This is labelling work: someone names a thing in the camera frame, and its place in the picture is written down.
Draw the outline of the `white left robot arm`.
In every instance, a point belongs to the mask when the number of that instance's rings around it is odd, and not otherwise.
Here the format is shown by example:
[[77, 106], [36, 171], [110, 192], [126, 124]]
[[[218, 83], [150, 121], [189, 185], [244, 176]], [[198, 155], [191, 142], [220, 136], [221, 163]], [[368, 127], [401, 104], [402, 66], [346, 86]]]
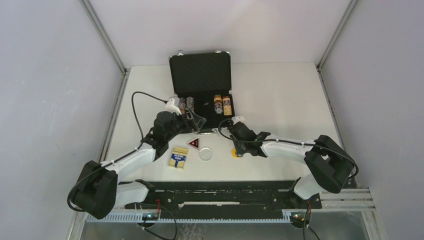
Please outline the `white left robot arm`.
[[68, 207], [96, 219], [103, 219], [114, 208], [129, 203], [138, 202], [145, 209], [153, 207], [157, 196], [145, 184], [121, 182], [135, 170], [158, 160], [177, 135], [190, 129], [199, 131], [206, 121], [191, 111], [186, 115], [159, 112], [149, 132], [132, 151], [115, 160], [103, 163], [91, 160], [83, 166], [66, 198]]

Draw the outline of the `white dealer button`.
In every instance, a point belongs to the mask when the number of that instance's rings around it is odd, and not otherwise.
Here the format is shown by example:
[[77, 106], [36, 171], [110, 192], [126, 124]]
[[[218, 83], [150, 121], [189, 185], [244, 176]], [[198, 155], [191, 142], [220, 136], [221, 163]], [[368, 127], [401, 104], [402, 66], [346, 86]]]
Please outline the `white dealer button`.
[[203, 147], [198, 151], [198, 156], [202, 161], [209, 161], [213, 157], [213, 150], [209, 147]]

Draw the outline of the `yellow blue card deck box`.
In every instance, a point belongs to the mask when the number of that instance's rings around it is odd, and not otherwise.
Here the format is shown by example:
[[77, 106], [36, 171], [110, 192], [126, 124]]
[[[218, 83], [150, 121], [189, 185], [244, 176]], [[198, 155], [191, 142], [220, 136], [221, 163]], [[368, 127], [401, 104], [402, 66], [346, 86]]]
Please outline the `yellow blue card deck box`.
[[184, 169], [189, 150], [182, 147], [174, 147], [168, 163], [169, 167]]

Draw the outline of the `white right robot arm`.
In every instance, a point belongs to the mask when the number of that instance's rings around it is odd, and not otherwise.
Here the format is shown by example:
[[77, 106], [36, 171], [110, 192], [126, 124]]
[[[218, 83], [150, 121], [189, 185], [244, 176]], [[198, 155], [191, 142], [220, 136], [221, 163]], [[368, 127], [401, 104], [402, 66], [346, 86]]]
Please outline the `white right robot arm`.
[[290, 189], [289, 203], [295, 208], [302, 208], [321, 192], [340, 193], [359, 172], [353, 158], [327, 135], [309, 141], [283, 139], [270, 132], [255, 133], [234, 119], [229, 121], [228, 131], [226, 138], [233, 142], [237, 157], [282, 158], [307, 166], [310, 173], [299, 177]]

